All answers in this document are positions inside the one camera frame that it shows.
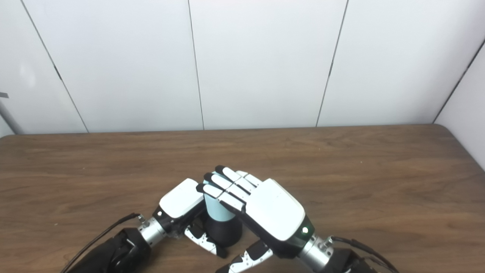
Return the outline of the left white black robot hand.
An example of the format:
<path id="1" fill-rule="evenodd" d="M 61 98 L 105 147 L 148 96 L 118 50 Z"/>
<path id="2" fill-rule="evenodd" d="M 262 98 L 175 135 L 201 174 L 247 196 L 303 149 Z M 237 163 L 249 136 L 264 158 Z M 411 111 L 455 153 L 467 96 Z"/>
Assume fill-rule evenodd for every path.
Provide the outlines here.
<path id="1" fill-rule="evenodd" d="M 155 246 L 165 237 L 186 236 L 204 250 L 225 259 L 227 251 L 195 222 L 207 211 L 204 195 L 196 189 L 198 185 L 192 179 L 185 179 L 165 194 L 143 229 L 143 237 L 150 246 Z"/>

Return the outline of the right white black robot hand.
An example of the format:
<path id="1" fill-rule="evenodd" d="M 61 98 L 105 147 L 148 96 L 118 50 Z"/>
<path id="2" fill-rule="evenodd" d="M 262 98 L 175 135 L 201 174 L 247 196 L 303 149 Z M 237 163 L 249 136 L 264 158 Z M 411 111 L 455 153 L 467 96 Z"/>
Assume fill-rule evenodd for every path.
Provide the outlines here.
<path id="1" fill-rule="evenodd" d="M 272 178 L 261 180 L 244 171 L 218 165 L 196 190 L 233 213 L 259 240 L 219 273 L 241 273 L 266 259 L 295 259 L 314 234 L 305 209 Z"/>

